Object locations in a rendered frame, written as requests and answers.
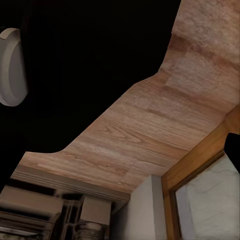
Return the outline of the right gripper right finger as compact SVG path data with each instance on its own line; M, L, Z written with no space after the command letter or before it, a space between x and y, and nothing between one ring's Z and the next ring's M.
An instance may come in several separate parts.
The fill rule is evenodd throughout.
M224 151L240 173L240 135L229 133L227 135Z

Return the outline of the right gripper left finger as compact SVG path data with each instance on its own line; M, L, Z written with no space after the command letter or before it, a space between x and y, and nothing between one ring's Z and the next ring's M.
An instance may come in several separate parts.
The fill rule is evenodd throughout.
M26 145L21 133L0 138L0 193L25 152Z

